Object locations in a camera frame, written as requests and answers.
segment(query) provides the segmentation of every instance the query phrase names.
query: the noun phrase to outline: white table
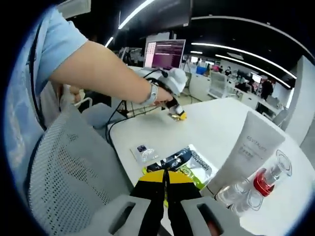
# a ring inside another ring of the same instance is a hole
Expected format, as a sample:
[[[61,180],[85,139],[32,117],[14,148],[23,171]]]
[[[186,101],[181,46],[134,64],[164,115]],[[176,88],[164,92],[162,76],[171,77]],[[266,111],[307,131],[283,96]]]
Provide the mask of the white table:
[[[130,148],[147,144],[165,158],[188,144],[193,144],[211,163],[220,168],[236,143],[247,112],[252,110],[233,98],[187,105],[184,109],[188,118],[183,122],[173,121],[166,115],[167,111],[162,111],[138,116],[113,127],[113,143],[133,185],[143,174]],[[279,149],[290,158],[293,175],[264,199],[258,212],[248,212],[240,222],[243,228],[253,234],[280,236],[290,229],[309,201],[315,171],[287,134],[267,118],[257,115],[285,137]],[[161,224],[172,234],[166,209]]]

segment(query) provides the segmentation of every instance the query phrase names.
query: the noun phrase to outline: yellow object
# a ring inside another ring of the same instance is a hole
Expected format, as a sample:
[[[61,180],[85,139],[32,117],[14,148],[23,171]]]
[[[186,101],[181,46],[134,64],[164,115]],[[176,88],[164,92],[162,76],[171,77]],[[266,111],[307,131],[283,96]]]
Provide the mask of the yellow object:
[[[193,183],[192,179],[181,172],[169,171],[169,182],[172,183]]]
[[[154,171],[154,172],[146,173],[139,180],[140,181],[146,181],[146,182],[162,183],[163,182],[163,175],[164,175],[164,170]]]
[[[180,119],[180,120],[186,120],[186,119],[187,119],[187,113],[186,113],[186,112],[182,113],[182,114],[179,116],[179,119]]]

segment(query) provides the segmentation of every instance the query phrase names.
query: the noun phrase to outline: hand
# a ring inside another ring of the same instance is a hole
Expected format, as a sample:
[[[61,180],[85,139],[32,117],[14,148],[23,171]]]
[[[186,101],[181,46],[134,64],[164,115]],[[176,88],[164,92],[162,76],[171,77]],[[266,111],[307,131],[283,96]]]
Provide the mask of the hand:
[[[79,94],[75,95],[74,97],[74,103],[78,103],[81,101],[81,96]]]
[[[70,90],[70,93],[72,93],[73,95],[77,95],[80,92],[80,89],[75,86],[71,86],[69,90]]]
[[[172,101],[172,100],[173,100],[173,96],[169,92],[167,92],[165,89],[163,89],[161,87],[158,87],[157,99],[154,102],[154,104],[157,105],[159,103],[169,102],[169,101]]]

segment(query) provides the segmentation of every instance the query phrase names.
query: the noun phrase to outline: white cabinet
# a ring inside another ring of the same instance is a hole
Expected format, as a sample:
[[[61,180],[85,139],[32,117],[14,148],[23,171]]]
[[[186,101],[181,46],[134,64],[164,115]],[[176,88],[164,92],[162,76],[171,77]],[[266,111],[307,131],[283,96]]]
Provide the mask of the white cabinet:
[[[211,97],[208,95],[210,88],[210,78],[192,74],[189,84],[189,90],[192,97],[197,98],[200,101],[209,101]]]

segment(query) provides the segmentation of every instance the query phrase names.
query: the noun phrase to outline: cosmetic tube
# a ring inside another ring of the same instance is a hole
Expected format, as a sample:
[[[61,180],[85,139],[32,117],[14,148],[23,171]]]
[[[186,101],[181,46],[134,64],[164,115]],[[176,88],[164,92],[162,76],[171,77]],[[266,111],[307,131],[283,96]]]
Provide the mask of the cosmetic tube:
[[[284,140],[284,136],[263,119],[253,112],[248,112],[232,152],[208,184],[208,189],[216,194],[234,181],[250,177]]]

